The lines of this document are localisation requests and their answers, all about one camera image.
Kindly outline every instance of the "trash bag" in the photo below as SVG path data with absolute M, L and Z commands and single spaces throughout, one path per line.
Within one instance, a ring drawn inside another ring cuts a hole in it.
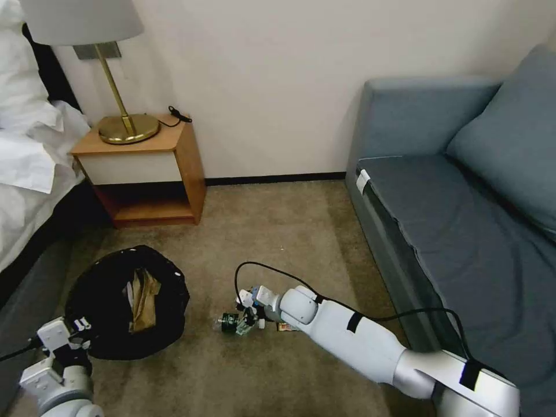
M 90 323 L 92 357 L 134 360 L 180 338 L 188 301 L 183 273 L 141 245 L 106 255 L 83 273 L 69 294 L 65 316 Z

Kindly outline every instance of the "sofa armrest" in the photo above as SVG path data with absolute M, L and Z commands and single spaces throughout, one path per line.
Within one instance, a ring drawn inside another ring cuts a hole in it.
M 442 152 L 498 88 L 500 81 L 479 76 L 368 81 L 347 172 L 361 158 Z

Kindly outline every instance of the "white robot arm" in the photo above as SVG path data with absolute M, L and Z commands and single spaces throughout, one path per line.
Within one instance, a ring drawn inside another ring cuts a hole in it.
M 259 286 L 242 290 L 240 297 L 241 304 L 263 306 L 271 320 L 301 330 L 371 381 L 388 383 L 414 398 L 431 398 L 436 390 L 441 417 L 520 414 L 520 392 L 511 382 L 450 352 L 412 352 L 386 328 L 341 304 L 319 299 L 303 286 L 283 297 Z
M 470 370 L 465 359 L 450 352 L 412 352 L 381 325 L 305 287 L 281 296 L 259 286 L 239 295 L 239 304 L 255 312 L 263 309 L 267 318 L 301 330 L 371 381 L 388 383 L 415 398 L 437 393 L 439 417 L 518 417 L 520 413 L 520 392 L 511 382 L 480 367 Z M 89 329 L 84 318 L 70 323 L 60 317 L 37 332 L 50 357 L 27 368 L 20 385 L 37 397 L 39 415 L 103 417 L 102 409 L 92 402 L 88 342 L 81 337 Z

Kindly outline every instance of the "floor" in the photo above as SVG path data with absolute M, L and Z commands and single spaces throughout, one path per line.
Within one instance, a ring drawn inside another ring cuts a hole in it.
M 95 259 L 138 244 L 184 272 L 191 293 L 186 328 L 147 359 L 93 360 L 95 402 L 106 416 L 434 415 L 429 403 L 365 380 L 299 332 L 268 326 L 239 337 L 211 328 L 214 317 L 233 311 L 233 273 L 248 259 L 303 277 L 364 313 L 393 313 L 342 181 L 211 187 L 199 226 L 83 233 L 65 293 Z M 276 291 L 295 285 L 255 266 L 244 268 L 240 283 Z M 405 343 L 398 323 L 388 327 Z M 9 414 L 33 415 L 33 399 L 25 395 Z

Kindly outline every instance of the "wooden nightstand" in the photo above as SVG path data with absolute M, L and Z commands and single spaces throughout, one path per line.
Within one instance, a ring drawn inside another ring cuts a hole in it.
M 158 116 L 169 125 L 170 115 Z M 143 142 L 109 145 L 93 128 L 73 148 L 114 226 L 198 224 L 206 187 L 193 126 L 162 126 Z

